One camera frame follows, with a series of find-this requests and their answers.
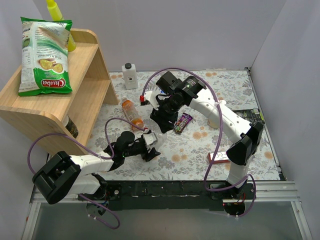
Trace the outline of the dark jar under shelf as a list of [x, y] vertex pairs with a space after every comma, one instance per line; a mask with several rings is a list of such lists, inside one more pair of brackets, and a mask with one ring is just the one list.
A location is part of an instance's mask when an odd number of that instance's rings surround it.
[[65, 118], [62, 120], [62, 124], [74, 138], [78, 136], [78, 128], [68, 115], [66, 115]]

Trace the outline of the yellow spray bottle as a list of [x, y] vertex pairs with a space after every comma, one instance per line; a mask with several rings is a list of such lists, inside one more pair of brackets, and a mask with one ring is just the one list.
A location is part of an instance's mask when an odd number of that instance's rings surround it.
[[[62, 21], [65, 20], [55, 0], [46, 0], [46, 6], [53, 21], [57, 23], [62, 23]], [[76, 49], [76, 43], [72, 37], [72, 34], [70, 33], [69, 39], [68, 39], [68, 51], [72, 52], [75, 49]]]

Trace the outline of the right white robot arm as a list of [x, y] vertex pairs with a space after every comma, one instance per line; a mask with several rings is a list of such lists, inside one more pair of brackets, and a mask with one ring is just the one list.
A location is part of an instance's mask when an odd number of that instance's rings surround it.
[[179, 110], [188, 106], [217, 125], [219, 137], [225, 134], [232, 145], [226, 151], [231, 164], [225, 187], [214, 191], [226, 191], [230, 198], [239, 198], [245, 192], [248, 168], [260, 144], [264, 126], [258, 121], [251, 123], [230, 110], [224, 101], [218, 100], [212, 87], [195, 73], [191, 72], [182, 81], [169, 68], [163, 71], [165, 73], [156, 85], [166, 97], [159, 99], [159, 95], [146, 88], [140, 96], [142, 103], [147, 102], [153, 107], [150, 118], [158, 124], [162, 133], [166, 133], [174, 129]]

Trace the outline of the floral table mat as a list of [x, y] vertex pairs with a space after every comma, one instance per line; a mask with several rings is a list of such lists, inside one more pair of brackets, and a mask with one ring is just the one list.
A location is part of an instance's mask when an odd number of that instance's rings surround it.
[[[219, 100], [226, 101], [231, 110], [248, 110], [257, 108], [257, 101], [245, 70], [199, 70], [202, 77], [213, 88]], [[127, 90], [121, 72], [110, 74], [117, 98], [123, 97], [134, 102], [144, 125], [158, 132], [159, 126], [150, 119], [152, 107], [142, 106], [139, 101], [143, 89], [157, 90], [156, 81], [159, 76], [152, 71], [140, 71], [137, 74], [137, 89]], [[184, 106], [181, 113], [187, 113], [193, 120], [182, 133], [174, 131], [167, 133], [167, 139], [159, 149], [160, 155], [149, 162], [139, 156], [126, 158], [118, 169], [104, 173], [106, 180], [208, 180], [224, 181], [229, 174], [230, 164], [221, 163], [208, 166], [207, 156], [215, 148], [220, 152], [231, 146], [226, 135], [219, 137], [219, 131], [208, 125], [208, 120], [202, 114], [190, 107]], [[131, 126], [124, 122], [124, 112], [120, 105], [103, 104], [98, 114], [87, 147], [95, 153], [104, 150], [108, 142], [114, 142], [123, 131]]]

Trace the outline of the orange soda bottle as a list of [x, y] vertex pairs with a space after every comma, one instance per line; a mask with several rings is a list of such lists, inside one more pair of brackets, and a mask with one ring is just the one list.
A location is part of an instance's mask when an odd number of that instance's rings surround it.
[[144, 122], [141, 116], [139, 115], [138, 111], [136, 110], [134, 103], [126, 97], [123, 97], [121, 106], [127, 120], [133, 123], [135, 126], [138, 126], [143, 129]]

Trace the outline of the purple candy bar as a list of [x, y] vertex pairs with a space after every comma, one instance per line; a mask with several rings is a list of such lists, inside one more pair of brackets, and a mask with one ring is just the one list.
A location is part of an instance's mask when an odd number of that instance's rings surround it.
[[183, 130], [186, 128], [186, 126], [193, 120], [193, 117], [190, 114], [187, 114], [185, 112], [182, 113], [180, 118], [177, 120], [177, 122], [174, 124], [174, 131], [177, 134], [181, 134]]

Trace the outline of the wooden shelf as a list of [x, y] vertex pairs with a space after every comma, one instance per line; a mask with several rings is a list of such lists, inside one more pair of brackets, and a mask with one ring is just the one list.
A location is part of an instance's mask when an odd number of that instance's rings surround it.
[[[88, 29], [71, 29], [76, 49], [68, 54], [68, 73], [72, 92], [19, 96], [21, 68], [0, 92], [0, 116], [35, 141], [50, 155], [65, 151], [86, 155], [74, 141], [87, 145], [102, 104], [119, 103], [97, 35]], [[78, 129], [74, 138], [62, 124], [68, 115]]]

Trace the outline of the green chips bag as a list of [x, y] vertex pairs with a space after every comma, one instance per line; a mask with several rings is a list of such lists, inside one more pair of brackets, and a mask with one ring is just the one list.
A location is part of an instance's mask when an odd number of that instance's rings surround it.
[[68, 40], [73, 22], [21, 17], [20, 97], [69, 94]]

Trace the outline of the white square bottle black cap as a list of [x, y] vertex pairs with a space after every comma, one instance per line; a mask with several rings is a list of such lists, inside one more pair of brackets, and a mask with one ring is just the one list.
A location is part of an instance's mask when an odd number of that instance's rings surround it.
[[122, 75], [127, 90], [133, 90], [138, 88], [138, 77], [135, 64], [128, 62], [125, 65], [123, 65]]

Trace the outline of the cream lotion pump bottle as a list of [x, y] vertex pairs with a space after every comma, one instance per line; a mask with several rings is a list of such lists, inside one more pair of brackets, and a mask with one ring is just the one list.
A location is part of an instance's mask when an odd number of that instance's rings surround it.
[[208, 119], [207, 122], [208, 122], [208, 125], [213, 129], [218, 129], [220, 127], [220, 125], [218, 123], [215, 123], [211, 119]]

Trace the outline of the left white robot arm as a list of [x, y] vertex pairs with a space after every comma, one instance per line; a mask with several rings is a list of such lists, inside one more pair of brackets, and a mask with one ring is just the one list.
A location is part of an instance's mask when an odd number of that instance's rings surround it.
[[51, 205], [73, 194], [103, 200], [110, 192], [100, 173], [116, 170], [132, 156], [139, 155], [145, 162], [151, 161], [161, 154], [158, 149], [165, 138], [151, 130], [146, 130], [139, 138], [133, 132], [124, 131], [98, 154], [69, 155], [59, 151], [34, 174], [32, 182]]

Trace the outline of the clear bottle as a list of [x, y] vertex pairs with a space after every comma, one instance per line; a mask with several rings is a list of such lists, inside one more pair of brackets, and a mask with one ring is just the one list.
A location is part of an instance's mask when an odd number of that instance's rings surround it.
[[159, 150], [167, 140], [167, 133], [162, 133], [161, 131], [157, 131], [155, 132], [155, 136], [157, 138], [155, 149]]

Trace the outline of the red white toothpaste box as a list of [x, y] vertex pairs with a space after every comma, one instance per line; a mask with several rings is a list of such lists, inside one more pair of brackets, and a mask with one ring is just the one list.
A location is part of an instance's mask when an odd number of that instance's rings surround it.
[[[207, 156], [207, 162], [210, 163], [213, 159], [214, 152], [208, 153]], [[230, 160], [227, 156], [227, 153], [225, 151], [218, 151], [213, 159], [214, 164], [223, 164], [223, 163], [229, 163]]]

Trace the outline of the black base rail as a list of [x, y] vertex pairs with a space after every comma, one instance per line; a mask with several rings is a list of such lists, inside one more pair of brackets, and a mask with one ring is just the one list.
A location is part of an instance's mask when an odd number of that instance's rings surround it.
[[112, 211], [121, 210], [186, 210], [207, 209], [224, 211], [224, 201], [236, 203], [241, 213], [244, 201], [253, 200], [254, 185], [247, 182], [237, 189], [228, 189], [225, 181], [208, 181], [207, 191], [202, 181], [196, 180], [113, 180], [108, 181], [96, 196], [85, 194], [77, 199], [89, 198], [106, 202]]

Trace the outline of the black green box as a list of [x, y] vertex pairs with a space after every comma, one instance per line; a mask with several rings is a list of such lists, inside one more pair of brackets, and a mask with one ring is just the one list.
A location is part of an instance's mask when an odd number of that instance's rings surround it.
[[262, 125], [265, 125], [265, 119], [260, 109], [252, 108], [252, 109], [242, 109], [242, 110], [233, 110], [241, 118], [251, 122], [252, 124], [256, 122], [260, 122]]

